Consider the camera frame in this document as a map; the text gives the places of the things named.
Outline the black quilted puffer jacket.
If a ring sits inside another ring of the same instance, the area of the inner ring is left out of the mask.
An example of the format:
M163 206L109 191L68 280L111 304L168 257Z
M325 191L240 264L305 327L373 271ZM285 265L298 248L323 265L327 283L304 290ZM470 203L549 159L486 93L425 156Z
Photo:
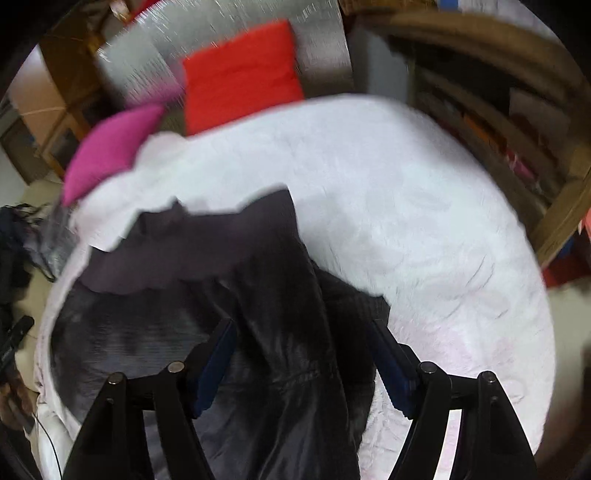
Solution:
M235 213L141 214L93 251L51 375L81 423L68 479L356 479L381 296L308 256L280 189Z

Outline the pile of mixed clothes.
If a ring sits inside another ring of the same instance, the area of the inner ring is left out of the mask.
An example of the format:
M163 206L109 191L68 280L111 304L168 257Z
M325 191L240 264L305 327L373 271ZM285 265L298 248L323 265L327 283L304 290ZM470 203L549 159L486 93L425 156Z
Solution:
M60 201L1 208L1 326L14 321L13 303L28 287L35 267L50 282L61 275L78 243L70 226L73 209Z

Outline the wooden bedside cabinet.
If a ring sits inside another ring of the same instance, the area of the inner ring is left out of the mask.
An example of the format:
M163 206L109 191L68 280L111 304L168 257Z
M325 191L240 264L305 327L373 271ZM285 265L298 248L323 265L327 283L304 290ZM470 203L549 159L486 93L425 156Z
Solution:
M73 154L74 144L80 144L91 130L91 125L85 118L82 100L67 107L51 126L45 140L36 150L36 155L62 180L65 175L65 161L60 161L62 155L56 153L66 151Z

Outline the magenta pillow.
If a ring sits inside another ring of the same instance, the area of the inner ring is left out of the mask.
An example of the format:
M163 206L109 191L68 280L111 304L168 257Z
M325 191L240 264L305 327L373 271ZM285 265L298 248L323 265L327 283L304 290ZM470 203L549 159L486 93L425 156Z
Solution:
M129 170L137 151L157 129L165 112L162 104L145 105L97 124L80 143L66 169L62 204L73 205L102 181Z

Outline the brown wooden wardrobe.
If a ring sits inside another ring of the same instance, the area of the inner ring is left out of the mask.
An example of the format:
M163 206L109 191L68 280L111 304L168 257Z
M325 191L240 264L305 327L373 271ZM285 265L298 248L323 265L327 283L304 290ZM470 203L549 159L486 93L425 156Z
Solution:
M83 25L54 27L35 45L12 80L8 96L33 135L36 150L58 116L82 100L95 126L111 104L95 64L97 37Z

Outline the white bed cover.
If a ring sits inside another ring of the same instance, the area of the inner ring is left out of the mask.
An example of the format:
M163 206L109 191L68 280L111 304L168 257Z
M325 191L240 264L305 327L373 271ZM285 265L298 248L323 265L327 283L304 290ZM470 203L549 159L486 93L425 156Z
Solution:
M549 368L534 368L548 307L517 217L474 157L423 114L371 97L276 108L183 137L158 133L132 168L77 204L80 241L55 286L36 361L39 407L66 467L81 429L51 375L50 337L93 251L110 252L143 213L235 213L284 189L308 256L383 297L386 325L365 338L376 368L358 450L381 479L533 479L539 437L516 401L547 409Z

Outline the silver foil headboard panel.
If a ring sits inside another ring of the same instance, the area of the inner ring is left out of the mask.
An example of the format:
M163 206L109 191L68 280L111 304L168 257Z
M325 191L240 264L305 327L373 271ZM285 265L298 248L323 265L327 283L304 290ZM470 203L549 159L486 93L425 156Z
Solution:
M97 63L125 108L158 104L183 136L353 87L335 1L158 1Z

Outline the wooden shelf unit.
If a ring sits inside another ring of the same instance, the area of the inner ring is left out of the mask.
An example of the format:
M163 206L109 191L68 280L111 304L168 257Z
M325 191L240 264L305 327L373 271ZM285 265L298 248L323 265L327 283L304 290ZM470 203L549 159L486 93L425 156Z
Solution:
M590 207L590 83L559 43L436 1L346 1L411 63L411 103L447 127L516 210L541 266Z

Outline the red pillow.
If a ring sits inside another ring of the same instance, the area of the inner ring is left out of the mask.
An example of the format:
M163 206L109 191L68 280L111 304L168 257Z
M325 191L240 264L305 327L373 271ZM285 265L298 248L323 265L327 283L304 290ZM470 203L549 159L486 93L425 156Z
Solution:
M186 57L182 66L188 135L304 100L296 40L287 20L266 23L200 49Z

